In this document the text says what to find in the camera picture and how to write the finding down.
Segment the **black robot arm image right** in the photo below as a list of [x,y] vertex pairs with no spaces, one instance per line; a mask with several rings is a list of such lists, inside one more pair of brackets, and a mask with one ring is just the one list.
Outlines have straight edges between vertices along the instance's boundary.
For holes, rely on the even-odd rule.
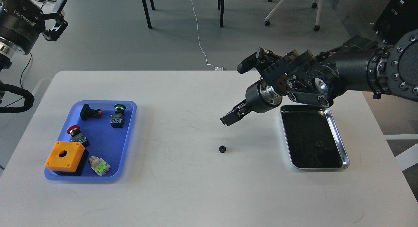
[[372,92],[374,99],[387,94],[416,102],[417,54],[417,30],[384,47],[357,35],[316,56],[310,50],[278,56],[260,47],[236,68],[240,74],[256,69],[260,80],[220,120],[230,126],[252,111],[265,113],[278,107],[284,96],[296,103],[329,108],[347,90]]

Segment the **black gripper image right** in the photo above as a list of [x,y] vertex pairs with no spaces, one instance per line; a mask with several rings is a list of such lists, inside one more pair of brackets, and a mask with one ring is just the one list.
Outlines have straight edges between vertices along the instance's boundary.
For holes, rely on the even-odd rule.
[[282,96],[276,93],[273,87],[267,85],[265,81],[257,81],[247,88],[245,100],[235,105],[220,120],[224,125],[230,126],[240,121],[249,111],[265,113],[278,107],[281,102]]

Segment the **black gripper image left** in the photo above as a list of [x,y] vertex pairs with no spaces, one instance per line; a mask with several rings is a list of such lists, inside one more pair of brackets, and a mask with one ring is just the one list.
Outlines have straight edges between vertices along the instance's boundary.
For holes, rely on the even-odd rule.
[[[33,48],[40,33],[47,41],[57,41],[67,28],[63,9],[67,0],[58,0],[52,13],[42,10],[31,0],[3,0],[0,14],[1,43],[14,51],[27,55]],[[45,30],[45,20],[55,20],[52,29]]]

